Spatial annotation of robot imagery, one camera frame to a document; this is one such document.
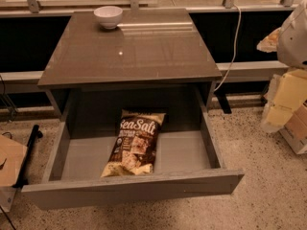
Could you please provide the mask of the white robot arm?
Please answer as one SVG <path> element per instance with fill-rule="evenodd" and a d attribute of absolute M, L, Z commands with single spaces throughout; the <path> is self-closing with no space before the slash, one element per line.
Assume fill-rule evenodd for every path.
<path fill-rule="evenodd" d="M 262 39 L 256 49 L 277 53 L 277 59 L 289 67 L 307 68 L 307 0 L 302 0 L 282 26 Z"/>

